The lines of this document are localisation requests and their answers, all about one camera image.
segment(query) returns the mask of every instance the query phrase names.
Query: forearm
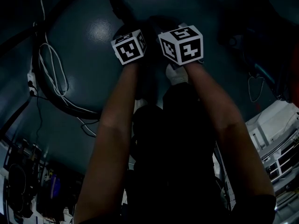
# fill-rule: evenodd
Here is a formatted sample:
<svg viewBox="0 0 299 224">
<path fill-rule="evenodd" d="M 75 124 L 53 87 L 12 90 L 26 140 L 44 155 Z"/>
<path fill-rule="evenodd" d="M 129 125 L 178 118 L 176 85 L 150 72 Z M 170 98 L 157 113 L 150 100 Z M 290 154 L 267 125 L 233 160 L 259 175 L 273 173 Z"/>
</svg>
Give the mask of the forearm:
<svg viewBox="0 0 299 224">
<path fill-rule="evenodd" d="M 273 195 L 272 184 L 233 100 L 198 63 L 190 63 L 185 69 L 215 128 L 236 198 Z"/>
<path fill-rule="evenodd" d="M 102 112 L 99 131 L 102 126 L 117 129 L 124 135 L 131 135 L 131 123 L 137 86 L 138 64 L 123 68 L 121 77 Z"/>
<path fill-rule="evenodd" d="M 124 67 L 103 110 L 75 223 L 110 214 L 119 207 L 128 166 L 137 73 L 136 63 Z"/>
<path fill-rule="evenodd" d="M 216 131 L 244 123 L 232 99 L 200 64 L 190 63 L 185 69 Z"/>
</svg>

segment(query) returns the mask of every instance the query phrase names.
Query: black and white cube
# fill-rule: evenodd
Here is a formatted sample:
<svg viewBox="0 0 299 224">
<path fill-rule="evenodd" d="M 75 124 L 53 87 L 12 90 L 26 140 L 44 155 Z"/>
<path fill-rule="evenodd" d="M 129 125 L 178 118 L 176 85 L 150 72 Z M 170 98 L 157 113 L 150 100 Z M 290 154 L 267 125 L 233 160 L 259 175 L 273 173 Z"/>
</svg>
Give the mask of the black and white cube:
<svg viewBox="0 0 299 224">
<path fill-rule="evenodd" d="M 124 35 L 111 44 L 122 65 L 143 57 L 147 48 L 141 30 Z"/>
<path fill-rule="evenodd" d="M 159 40 L 163 55 L 178 65 L 204 57 L 203 37 L 195 26 L 161 33 Z"/>
</svg>

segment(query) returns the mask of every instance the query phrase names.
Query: connector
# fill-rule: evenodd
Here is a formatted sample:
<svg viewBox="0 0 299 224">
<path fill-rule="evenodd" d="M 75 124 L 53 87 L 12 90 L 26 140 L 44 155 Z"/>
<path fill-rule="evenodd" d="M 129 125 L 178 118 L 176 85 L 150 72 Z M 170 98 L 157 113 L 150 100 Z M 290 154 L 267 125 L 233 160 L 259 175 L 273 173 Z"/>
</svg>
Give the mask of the connector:
<svg viewBox="0 0 299 224">
<path fill-rule="evenodd" d="M 37 96 L 37 91 L 35 89 L 35 88 L 37 88 L 35 74 L 32 71 L 29 71 L 29 73 L 27 74 L 27 79 L 28 79 L 30 95 L 32 96 L 32 93 L 33 93 L 35 96 Z"/>
</svg>

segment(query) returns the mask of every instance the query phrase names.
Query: sleeve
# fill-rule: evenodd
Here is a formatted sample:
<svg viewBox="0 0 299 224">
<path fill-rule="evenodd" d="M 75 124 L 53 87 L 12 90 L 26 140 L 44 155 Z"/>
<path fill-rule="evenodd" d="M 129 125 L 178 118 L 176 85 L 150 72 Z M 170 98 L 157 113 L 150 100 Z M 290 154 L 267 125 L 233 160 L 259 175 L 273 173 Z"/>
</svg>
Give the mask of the sleeve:
<svg viewBox="0 0 299 224">
<path fill-rule="evenodd" d="M 272 224 L 275 218 L 276 197 L 259 195 L 237 203 L 231 214 L 232 223 Z"/>
</svg>

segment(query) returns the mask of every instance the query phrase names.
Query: wire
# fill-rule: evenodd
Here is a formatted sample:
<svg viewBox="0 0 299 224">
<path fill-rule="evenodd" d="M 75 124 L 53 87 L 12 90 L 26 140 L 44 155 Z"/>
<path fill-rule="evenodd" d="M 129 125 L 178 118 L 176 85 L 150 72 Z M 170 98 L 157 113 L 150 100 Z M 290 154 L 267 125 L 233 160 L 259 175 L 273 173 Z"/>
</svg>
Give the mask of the wire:
<svg viewBox="0 0 299 224">
<path fill-rule="evenodd" d="M 98 123 L 99 121 L 100 121 L 100 120 L 98 119 L 97 121 L 92 122 L 92 123 L 85 123 L 85 124 L 81 125 L 81 127 L 86 126 L 86 125 L 93 125 L 93 124 L 95 124 L 95 123 Z"/>
<path fill-rule="evenodd" d="M 260 93 L 259 93 L 258 97 L 257 97 L 255 100 L 252 99 L 252 97 L 251 97 L 251 93 L 250 93 L 250 80 L 251 80 L 252 78 L 254 78 L 254 79 L 258 79 L 258 78 L 263 79 Z M 261 97 L 261 94 L 262 94 L 262 91 L 263 91 L 263 84 L 264 84 L 264 82 L 265 82 L 265 79 L 264 79 L 263 77 L 257 77 L 257 78 L 255 78 L 255 77 L 253 77 L 253 76 L 250 76 L 250 77 L 248 78 L 248 80 L 247 80 L 247 84 L 248 84 L 248 94 L 249 94 L 250 101 L 251 101 L 252 103 L 258 101 L 258 99 Z"/>
<path fill-rule="evenodd" d="M 92 135 L 87 134 L 88 136 L 93 137 L 93 138 L 95 138 L 95 137 L 97 136 L 97 135 L 95 134 L 95 132 L 93 132 L 93 131 L 87 126 L 87 124 L 84 123 L 84 121 L 83 121 L 82 119 L 80 119 L 80 118 L 78 118 L 78 117 L 77 117 L 77 119 L 80 120 L 80 122 L 83 124 L 83 125 L 81 126 L 81 129 L 84 131 L 85 134 L 87 134 L 87 133 L 86 133 L 86 131 L 83 129 L 83 126 L 85 126 L 86 129 L 94 135 L 94 136 L 92 136 Z"/>
<path fill-rule="evenodd" d="M 36 106 L 37 106 L 37 109 L 38 109 L 38 114 L 39 114 L 39 118 L 40 118 L 40 125 L 36 131 L 36 144 L 38 144 L 38 139 L 39 139 L 39 136 L 38 136 L 38 132 L 40 131 L 40 129 L 42 128 L 42 125 L 43 125 L 43 118 L 42 118 L 42 113 L 41 113 L 41 109 L 39 107 L 39 104 L 38 104 L 38 98 L 39 98 L 39 95 L 38 95 L 38 91 L 37 91 L 37 88 L 35 88 L 34 86 L 32 86 L 36 92 L 37 92 L 37 99 L 36 99 Z"/>
<path fill-rule="evenodd" d="M 295 114 L 299 115 L 299 112 L 294 113 L 294 114 L 290 117 L 289 121 L 288 121 L 288 122 L 286 123 L 286 125 L 285 125 L 285 129 L 286 129 L 286 127 L 288 126 L 289 122 L 291 121 L 291 119 L 294 117 Z"/>
<path fill-rule="evenodd" d="M 31 95 L 32 97 L 37 97 L 37 98 L 40 98 L 40 99 L 44 99 L 44 100 L 48 100 L 47 98 L 44 98 L 44 97 L 41 97 L 41 96 L 37 96 L 37 95 Z"/>
<path fill-rule="evenodd" d="M 5 200 L 5 203 L 6 203 L 6 206 L 5 206 L 5 207 L 6 207 L 6 219 L 7 219 L 7 224 L 10 224 L 7 200 Z"/>
<path fill-rule="evenodd" d="M 40 2 L 41 2 L 42 11 L 43 11 L 43 19 L 45 20 L 45 19 L 46 19 L 46 13 L 45 13 L 45 9 L 44 9 L 44 6 L 43 6 L 43 0 L 40 0 Z M 74 103 L 72 103 L 71 101 L 69 101 L 69 100 L 65 97 L 65 95 L 66 95 L 66 93 L 67 93 L 67 91 L 68 91 L 68 89 L 69 89 L 69 85 L 68 85 L 68 82 L 67 82 L 67 79 L 66 79 L 66 76 L 65 76 L 64 69 L 63 69 L 63 67 L 62 67 L 62 63 L 61 63 L 60 57 L 59 57 L 58 53 L 55 51 L 55 49 L 49 44 L 48 37 L 47 37 L 47 33 L 45 33 L 45 40 L 46 40 L 46 42 L 44 42 L 43 44 L 41 44 L 40 47 L 39 47 L 39 65 L 40 65 L 40 63 L 42 64 L 43 69 L 44 69 L 44 71 L 45 71 L 45 74 L 47 75 L 47 77 L 49 78 L 50 82 L 52 83 L 52 85 L 53 85 L 53 89 L 54 89 L 54 92 L 56 93 L 56 95 L 58 95 L 59 97 L 61 97 L 61 99 L 65 102 L 65 104 L 66 104 L 67 106 L 72 105 L 72 106 L 74 106 L 74 107 L 76 107 L 76 108 L 78 108 L 78 109 L 80 109 L 80 110 L 84 110 L 84 111 L 86 111 L 86 112 L 91 112 L 91 113 L 96 113 L 96 112 L 93 112 L 93 111 L 90 111 L 90 110 L 88 110 L 88 109 L 84 109 L 84 108 L 81 108 L 81 107 L 75 105 Z M 42 56 L 42 54 L 41 54 L 41 47 L 42 47 L 42 46 L 47 46 L 47 47 L 48 47 L 48 50 L 49 50 L 49 53 L 50 53 L 50 57 L 51 57 L 51 65 L 52 65 L 52 70 L 53 70 L 53 75 L 54 75 L 54 80 L 55 80 L 55 81 L 53 80 L 53 78 L 52 78 L 51 75 L 49 74 L 49 72 L 48 72 L 48 70 L 47 70 L 47 68 L 46 68 L 45 62 L 44 62 L 44 60 L 43 60 L 43 56 Z M 64 91 L 61 91 L 61 90 L 59 89 L 59 87 L 58 87 L 58 82 L 57 82 L 57 77 L 56 77 L 56 70 L 55 70 L 54 60 L 53 60 L 53 52 L 54 52 L 54 54 L 55 54 L 55 56 L 56 56 L 56 58 L 57 58 L 57 60 L 58 60 L 58 62 L 59 62 L 60 70 L 61 70 L 61 73 L 62 73 L 63 78 L 64 78 Z M 90 130 L 90 129 L 86 126 L 86 124 L 85 124 L 80 118 L 78 118 L 78 119 L 84 124 L 84 126 L 87 128 L 87 130 L 88 130 L 89 132 L 91 132 L 92 134 L 95 135 L 95 133 L 94 133 L 92 130 Z"/>
</svg>

